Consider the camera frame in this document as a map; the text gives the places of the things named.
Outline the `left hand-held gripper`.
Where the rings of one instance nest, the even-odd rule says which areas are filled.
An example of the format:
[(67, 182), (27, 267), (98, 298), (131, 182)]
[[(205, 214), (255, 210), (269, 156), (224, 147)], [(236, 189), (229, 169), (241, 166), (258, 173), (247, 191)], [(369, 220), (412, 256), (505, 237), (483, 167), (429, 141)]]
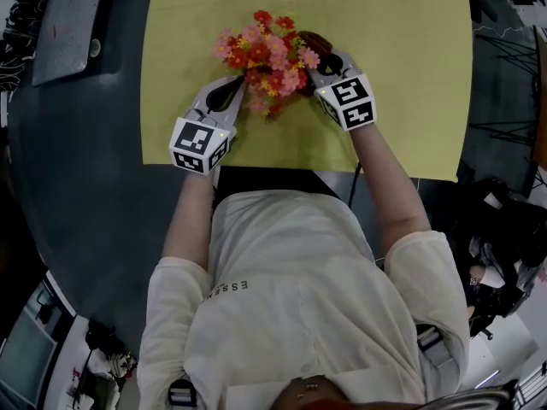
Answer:
[(176, 167), (194, 173), (214, 170), (230, 151), (245, 92), (241, 76), (217, 79), (198, 92), (194, 107), (177, 119), (170, 139)]

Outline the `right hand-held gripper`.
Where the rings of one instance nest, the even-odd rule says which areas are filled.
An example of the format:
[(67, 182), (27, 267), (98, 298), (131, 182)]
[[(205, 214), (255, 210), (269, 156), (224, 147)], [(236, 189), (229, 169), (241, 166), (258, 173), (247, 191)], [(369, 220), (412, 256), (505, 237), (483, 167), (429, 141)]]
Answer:
[(309, 83), (315, 88), (314, 95), (323, 111), (345, 132), (376, 121), (376, 104), (368, 77), (357, 66), (353, 57), (342, 50), (332, 50), (334, 71), (329, 77), (319, 71), (307, 71)]

